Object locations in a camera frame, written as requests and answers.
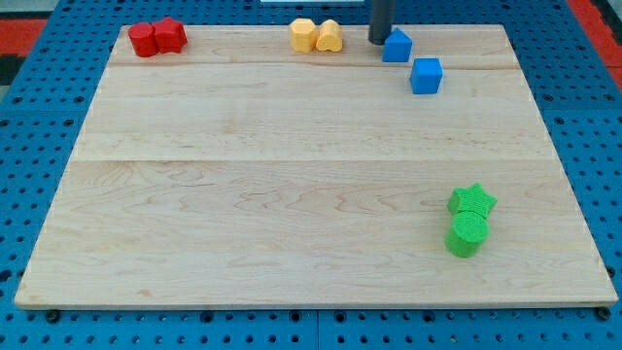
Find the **black pole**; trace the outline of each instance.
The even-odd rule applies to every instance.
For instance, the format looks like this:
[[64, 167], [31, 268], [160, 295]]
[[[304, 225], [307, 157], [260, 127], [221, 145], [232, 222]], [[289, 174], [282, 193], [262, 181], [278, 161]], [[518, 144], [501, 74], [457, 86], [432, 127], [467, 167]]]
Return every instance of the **black pole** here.
[[396, 0], [373, 0], [371, 15], [369, 16], [369, 36], [367, 39], [373, 45], [384, 45], [391, 34]]

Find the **yellow block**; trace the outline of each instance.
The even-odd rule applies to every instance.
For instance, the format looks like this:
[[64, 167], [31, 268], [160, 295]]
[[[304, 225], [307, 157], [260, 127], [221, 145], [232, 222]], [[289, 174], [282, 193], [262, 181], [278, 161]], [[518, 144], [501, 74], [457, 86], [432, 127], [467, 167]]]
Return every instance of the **yellow block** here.
[[320, 26], [320, 36], [315, 47], [319, 51], [340, 52], [343, 47], [343, 32], [339, 23], [332, 19], [325, 20]]
[[297, 53], [308, 53], [315, 48], [318, 28], [309, 18], [297, 18], [290, 24], [290, 45]]

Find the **blue block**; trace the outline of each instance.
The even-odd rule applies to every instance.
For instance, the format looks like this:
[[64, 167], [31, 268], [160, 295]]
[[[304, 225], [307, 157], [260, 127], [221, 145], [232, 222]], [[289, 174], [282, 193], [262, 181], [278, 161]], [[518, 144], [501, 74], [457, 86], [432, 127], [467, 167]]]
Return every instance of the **blue block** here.
[[408, 62], [412, 40], [404, 32], [396, 28], [385, 41], [382, 51], [383, 62]]
[[443, 69], [438, 58], [415, 58], [410, 73], [412, 93], [437, 93], [442, 78]]

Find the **blue pegboard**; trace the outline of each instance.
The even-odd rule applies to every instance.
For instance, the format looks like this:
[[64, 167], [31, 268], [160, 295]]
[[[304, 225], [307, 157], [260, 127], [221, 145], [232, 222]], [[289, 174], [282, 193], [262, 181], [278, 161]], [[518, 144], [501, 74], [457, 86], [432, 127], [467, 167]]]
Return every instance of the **blue pegboard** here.
[[[26, 312], [13, 297], [123, 24], [367, 22], [259, 0], [61, 0], [0, 105], [0, 348], [619, 349], [622, 309]], [[563, 0], [398, 1], [397, 23], [502, 23], [618, 293], [622, 96]]]

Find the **green cylinder block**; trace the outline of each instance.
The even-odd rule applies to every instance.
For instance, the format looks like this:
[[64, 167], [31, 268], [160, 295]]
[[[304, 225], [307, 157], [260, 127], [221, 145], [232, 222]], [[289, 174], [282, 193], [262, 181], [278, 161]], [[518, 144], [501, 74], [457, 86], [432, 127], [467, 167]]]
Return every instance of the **green cylinder block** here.
[[458, 213], [445, 236], [445, 246], [457, 257], [471, 257], [488, 238], [489, 231], [488, 223], [480, 215], [473, 212]]

